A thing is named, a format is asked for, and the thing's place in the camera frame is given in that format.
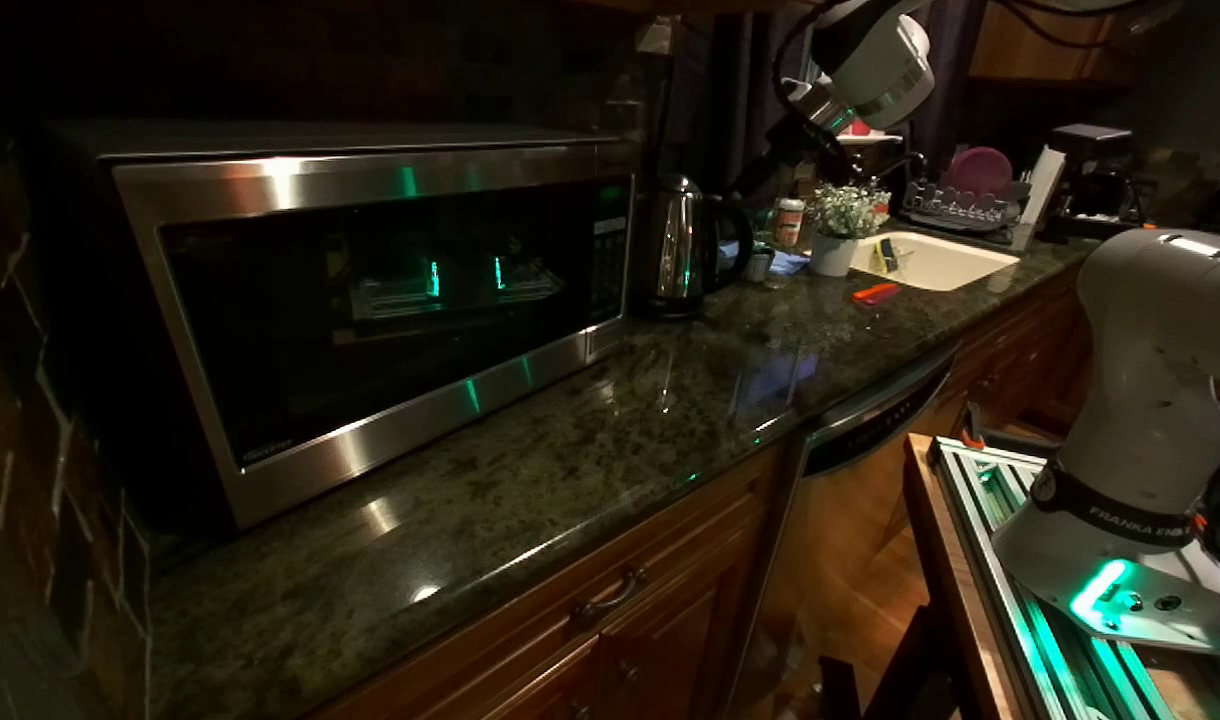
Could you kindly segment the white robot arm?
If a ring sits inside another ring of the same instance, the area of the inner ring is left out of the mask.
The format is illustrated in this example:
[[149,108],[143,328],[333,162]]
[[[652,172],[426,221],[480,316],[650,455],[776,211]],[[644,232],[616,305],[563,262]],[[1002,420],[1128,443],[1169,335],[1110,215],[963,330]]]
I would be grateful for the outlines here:
[[1220,471],[1220,234],[1124,229],[1078,298],[1087,395],[993,552],[1095,636],[1220,656],[1220,561],[1197,545]]

